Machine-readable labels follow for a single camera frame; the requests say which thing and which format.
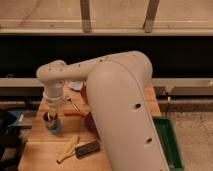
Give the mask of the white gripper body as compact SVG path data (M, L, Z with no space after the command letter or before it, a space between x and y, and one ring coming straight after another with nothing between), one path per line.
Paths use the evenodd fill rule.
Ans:
M63 82L47 84L44 86L43 97L50 112L56 112L60 107L64 99L63 87Z

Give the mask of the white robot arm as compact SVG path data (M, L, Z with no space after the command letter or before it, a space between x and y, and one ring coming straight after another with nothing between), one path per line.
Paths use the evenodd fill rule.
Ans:
M145 98L152 78L146 55L129 51L71 65L56 60L39 67L36 76L50 106L60 103L66 80L86 83L89 107L112 171L170 171Z

